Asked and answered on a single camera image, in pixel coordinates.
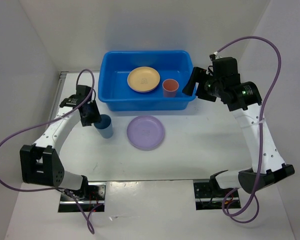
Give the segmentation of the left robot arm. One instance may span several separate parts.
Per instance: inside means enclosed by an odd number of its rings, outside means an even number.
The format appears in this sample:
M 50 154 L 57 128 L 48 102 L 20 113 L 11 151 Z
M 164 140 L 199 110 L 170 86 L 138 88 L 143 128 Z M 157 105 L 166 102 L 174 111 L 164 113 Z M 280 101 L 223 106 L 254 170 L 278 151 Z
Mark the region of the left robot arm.
M 92 98 L 94 94 L 94 86 L 77 83 L 75 94 L 60 103 L 45 132 L 33 144 L 22 146 L 19 155 L 23 182 L 51 187 L 76 200 L 90 195 L 92 188 L 88 178 L 66 171 L 59 153 L 77 123 L 83 127 L 94 126 L 104 139 L 113 136 L 112 119 L 100 114 Z

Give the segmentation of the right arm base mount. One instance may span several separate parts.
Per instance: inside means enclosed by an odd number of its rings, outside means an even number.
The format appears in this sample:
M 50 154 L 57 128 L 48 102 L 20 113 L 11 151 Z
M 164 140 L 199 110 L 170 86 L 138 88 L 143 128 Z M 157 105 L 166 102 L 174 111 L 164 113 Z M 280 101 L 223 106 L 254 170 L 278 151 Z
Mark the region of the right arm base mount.
M 219 192 L 214 192 L 208 179 L 193 181 L 195 207 L 197 211 L 201 210 L 221 210 L 222 201 L 226 194 L 232 189 L 222 189 Z M 238 191 L 235 191 L 225 201 L 225 208 L 240 209 L 241 202 Z

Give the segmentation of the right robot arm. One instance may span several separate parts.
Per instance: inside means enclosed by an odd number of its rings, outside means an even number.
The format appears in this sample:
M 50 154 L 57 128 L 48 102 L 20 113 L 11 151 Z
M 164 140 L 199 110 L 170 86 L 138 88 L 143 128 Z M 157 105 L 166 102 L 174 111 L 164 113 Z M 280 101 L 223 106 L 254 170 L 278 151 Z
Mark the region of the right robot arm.
M 255 83 L 241 82 L 237 60 L 233 57 L 215 59 L 213 73 L 194 67 L 191 78 L 198 83 L 196 96 L 215 102 L 220 99 L 236 119 L 242 130 L 251 157 L 251 168 L 223 170 L 209 180 L 209 191 L 219 197 L 229 189 L 243 189 L 246 193 L 261 190 L 295 173 L 275 146 L 265 117 L 260 115 L 262 98 Z

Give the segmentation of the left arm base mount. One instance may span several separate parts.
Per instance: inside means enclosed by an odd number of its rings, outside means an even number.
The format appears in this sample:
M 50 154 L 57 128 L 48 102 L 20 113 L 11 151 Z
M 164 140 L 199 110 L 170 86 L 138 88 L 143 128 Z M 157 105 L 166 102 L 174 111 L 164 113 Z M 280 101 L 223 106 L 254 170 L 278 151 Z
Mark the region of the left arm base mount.
M 77 202 L 85 213 L 104 212 L 106 198 L 106 182 L 90 181 L 88 183 L 88 194 L 85 196 L 76 196 Z M 59 213 L 78 213 L 80 212 L 75 200 L 68 193 L 62 192 L 58 205 Z

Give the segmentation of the blue plastic cup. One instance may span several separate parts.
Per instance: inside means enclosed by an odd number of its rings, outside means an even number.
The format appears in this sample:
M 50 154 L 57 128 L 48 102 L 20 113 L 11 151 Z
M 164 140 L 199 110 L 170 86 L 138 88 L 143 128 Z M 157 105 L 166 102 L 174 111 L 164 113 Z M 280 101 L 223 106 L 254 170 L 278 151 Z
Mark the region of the blue plastic cup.
M 93 125 L 97 129 L 97 131 L 100 133 L 100 135 L 105 138 L 109 139 L 113 136 L 113 125 L 112 125 L 112 119 L 107 114 L 101 114 L 100 115 L 100 122 L 95 122 Z

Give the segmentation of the red plastic cup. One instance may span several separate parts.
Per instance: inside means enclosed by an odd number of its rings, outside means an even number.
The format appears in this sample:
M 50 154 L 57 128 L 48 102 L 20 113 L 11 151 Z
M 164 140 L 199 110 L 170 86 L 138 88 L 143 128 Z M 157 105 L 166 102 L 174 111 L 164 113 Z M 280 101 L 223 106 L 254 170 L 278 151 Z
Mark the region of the red plastic cup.
M 175 79 L 166 79 L 162 83 L 163 96 L 165 98 L 174 98 L 179 89 L 179 83 Z

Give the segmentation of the yellow plastic plate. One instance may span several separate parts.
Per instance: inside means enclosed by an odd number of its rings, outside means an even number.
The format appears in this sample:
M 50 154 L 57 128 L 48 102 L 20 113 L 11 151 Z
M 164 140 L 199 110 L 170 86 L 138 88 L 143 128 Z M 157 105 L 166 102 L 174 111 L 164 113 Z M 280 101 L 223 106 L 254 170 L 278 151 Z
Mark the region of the yellow plastic plate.
M 136 91 L 150 90 L 160 83 L 160 74 L 157 70 L 148 66 L 133 69 L 127 77 L 128 86 Z

